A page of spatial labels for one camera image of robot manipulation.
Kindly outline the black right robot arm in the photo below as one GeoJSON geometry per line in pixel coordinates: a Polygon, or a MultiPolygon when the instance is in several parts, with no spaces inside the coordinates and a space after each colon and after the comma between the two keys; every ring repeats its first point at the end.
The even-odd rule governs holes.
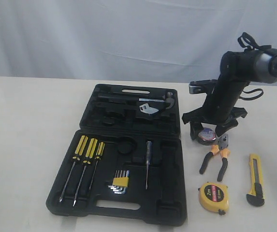
{"type": "Polygon", "coordinates": [[[218,79],[190,82],[190,94],[206,94],[201,107],[182,115],[183,123],[190,124],[191,139],[198,137],[203,124],[215,125],[217,136],[236,127],[237,119],[248,113],[235,104],[251,82],[277,82],[277,49],[228,51],[221,58],[218,79]]]}

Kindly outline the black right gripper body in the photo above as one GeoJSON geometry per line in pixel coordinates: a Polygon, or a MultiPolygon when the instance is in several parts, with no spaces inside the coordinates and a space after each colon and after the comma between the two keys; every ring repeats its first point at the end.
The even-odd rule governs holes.
{"type": "Polygon", "coordinates": [[[234,128],[238,125],[239,117],[245,118],[248,112],[245,108],[234,106],[219,106],[212,111],[206,107],[200,107],[193,111],[184,113],[182,121],[184,124],[199,122],[217,125],[218,127],[234,128]]]}

